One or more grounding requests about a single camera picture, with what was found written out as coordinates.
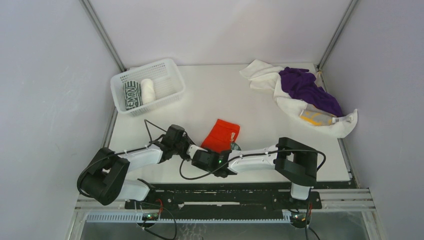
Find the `orange towel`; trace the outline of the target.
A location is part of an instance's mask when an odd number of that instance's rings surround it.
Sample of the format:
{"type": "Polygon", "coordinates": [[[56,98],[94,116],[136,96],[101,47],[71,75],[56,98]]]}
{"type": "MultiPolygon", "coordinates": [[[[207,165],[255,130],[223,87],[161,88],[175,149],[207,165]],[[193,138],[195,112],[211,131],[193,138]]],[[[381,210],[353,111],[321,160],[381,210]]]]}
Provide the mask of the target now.
{"type": "Polygon", "coordinates": [[[238,124],[217,119],[201,147],[217,153],[230,150],[231,143],[237,140],[240,129],[241,127],[238,124]]]}

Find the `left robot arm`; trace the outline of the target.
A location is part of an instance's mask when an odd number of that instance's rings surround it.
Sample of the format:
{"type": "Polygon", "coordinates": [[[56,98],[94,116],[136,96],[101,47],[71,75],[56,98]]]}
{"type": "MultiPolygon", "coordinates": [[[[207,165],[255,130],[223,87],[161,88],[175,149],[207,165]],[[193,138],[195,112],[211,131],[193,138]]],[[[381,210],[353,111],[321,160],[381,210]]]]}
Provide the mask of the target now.
{"type": "Polygon", "coordinates": [[[77,190],[103,206],[116,200],[134,200],[143,208],[149,209],[157,200],[156,194],[150,191],[152,186],[142,179],[128,179],[127,174],[163,163],[173,156],[186,160],[190,157],[188,151],[193,144],[184,128],[172,124],[165,134],[151,139],[143,147],[122,152],[103,147],[80,173],[76,183],[77,190]]]}

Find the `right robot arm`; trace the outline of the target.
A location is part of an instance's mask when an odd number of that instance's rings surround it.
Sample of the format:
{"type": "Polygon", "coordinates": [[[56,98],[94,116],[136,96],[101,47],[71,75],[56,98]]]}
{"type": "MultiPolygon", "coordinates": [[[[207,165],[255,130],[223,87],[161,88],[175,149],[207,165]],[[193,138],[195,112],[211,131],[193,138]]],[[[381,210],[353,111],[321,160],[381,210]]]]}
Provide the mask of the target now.
{"type": "Polygon", "coordinates": [[[317,184],[317,173],[327,160],[323,152],[288,137],[281,137],[276,145],[262,149],[221,153],[191,144],[186,154],[192,166],[221,178],[244,172],[275,171],[291,182],[289,203],[295,208],[308,203],[309,194],[317,184]]]}

